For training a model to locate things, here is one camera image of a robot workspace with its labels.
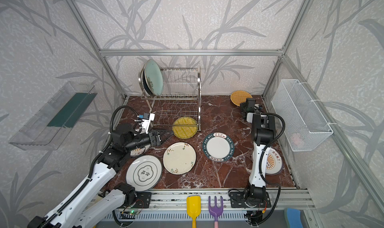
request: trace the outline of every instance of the marble surface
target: marble surface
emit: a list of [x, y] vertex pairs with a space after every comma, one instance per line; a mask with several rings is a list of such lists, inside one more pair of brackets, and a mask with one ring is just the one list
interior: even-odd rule
[[[263, 104], [261, 96], [253, 97], [257, 99], [257, 103]], [[137, 96], [130, 97], [127, 105], [133, 107], [139, 114], [149, 112], [146, 101]], [[132, 111], [124, 110], [120, 124], [125, 122], [133, 123]], [[190, 172], [182, 175], [171, 174], [163, 168], [161, 179], [154, 188], [244, 188], [252, 169], [253, 145], [250, 141], [250, 131], [250, 123], [240, 118], [240, 108], [231, 102], [230, 96], [202, 96], [201, 132], [183, 140], [192, 145], [196, 151], [194, 167]], [[225, 133], [233, 140], [235, 152], [227, 162], [214, 162], [203, 153], [202, 142], [212, 132]], [[161, 147], [151, 148], [145, 154], [154, 155], [162, 162], [166, 148], [179, 141], [181, 139], [173, 136]], [[273, 148], [282, 155], [277, 143]], [[115, 185], [126, 181], [127, 169], [133, 161], [134, 158], [130, 159], [107, 184], [108, 189], [113, 189]], [[281, 173], [267, 175], [266, 179], [273, 183], [280, 183], [282, 187], [295, 187], [284, 158], [283, 164]]]

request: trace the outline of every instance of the leaf pattern wallpaper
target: leaf pattern wallpaper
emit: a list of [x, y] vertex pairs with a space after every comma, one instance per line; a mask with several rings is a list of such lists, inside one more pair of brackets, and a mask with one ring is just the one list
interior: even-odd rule
[[[103, 49], [278, 49], [302, 0], [75, 0]], [[127, 94], [145, 61], [200, 66], [202, 93], [261, 94], [277, 57], [108, 57]]]
[[[314, 0], [288, 56], [384, 184], [384, 0]], [[286, 73], [286, 68], [279, 71]], [[280, 79], [266, 99], [270, 101]], [[384, 227], [384, 218], [332, 139], [293, 153], [296, 181], [308, 188], [326, 227]]]
[[[0, 226], [25, 228], [88, 173], [123, 100], [61, 0], [0, 0], [0, 30]], [[67, 81], [98, 94], [59, 149], [8, 144]]]

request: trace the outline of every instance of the black plate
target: black plate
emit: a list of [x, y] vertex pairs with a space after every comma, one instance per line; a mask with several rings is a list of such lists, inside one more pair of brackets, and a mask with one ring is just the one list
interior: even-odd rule
[[144, 72], [144, 69], [143, 69], [143, 71], [142, 71], [142, 73], [141, 73], [141, 81], [142, 81], [142, 83], [143, 83], [144, 89], [145, 89], [145, 91], [148, 93], [148, 95], [150, 95], [150, 96], [155, 96], [155, 95], [152, 93], [152, 91], [149, 89], [149, 86], [148, 86], [148, 84], [147, 84], [147, 80], [145, 79], [145, 72]]

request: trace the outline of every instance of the light green plate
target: light green plate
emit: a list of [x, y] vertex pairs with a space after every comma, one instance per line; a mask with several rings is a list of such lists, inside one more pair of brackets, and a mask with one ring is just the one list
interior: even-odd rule
[[156, 96], [160, 96], [163, 92], [163, 75], [160, 68], [154, 60], [148, 60], [144, 67], [146, 82], [149, 89]]

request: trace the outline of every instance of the yellow spatula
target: yellow spatula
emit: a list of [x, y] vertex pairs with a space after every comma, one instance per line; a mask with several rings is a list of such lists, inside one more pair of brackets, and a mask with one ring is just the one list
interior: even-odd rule
[[196, 218], [201, 212], [200, 196], [194, 195], [187, 197], [187, 213], [192, 218], [192, 228], [196, 228]]

